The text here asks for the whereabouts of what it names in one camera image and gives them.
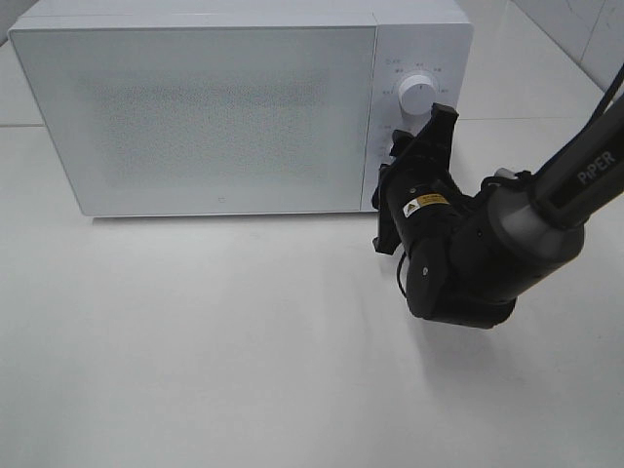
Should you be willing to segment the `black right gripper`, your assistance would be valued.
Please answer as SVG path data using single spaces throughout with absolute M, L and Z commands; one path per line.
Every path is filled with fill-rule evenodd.
M 371 203 L 377 211 L 372 243 L 379 254 L 402 247 L 407 254 L 442 254 L 468 214 L 464 195 L 443 164 L 450 162 L 457 111 L 434 103 L 429 121 L 415 136 L 394 130 L 392 163 L 378 171 Z

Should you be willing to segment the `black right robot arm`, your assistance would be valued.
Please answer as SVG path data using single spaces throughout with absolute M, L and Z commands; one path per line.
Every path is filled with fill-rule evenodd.
M 413 316 L 489 329 L 579 255 L 587 220 L 622 193 L 623 104 L 601 103 L 538 171 L 498 171 L 473 196 L 449 172 L 457 117 L 435 104 L 419 133 L 393 133 L 372 197 L 373 245 L 403 250 L 397 281 Z

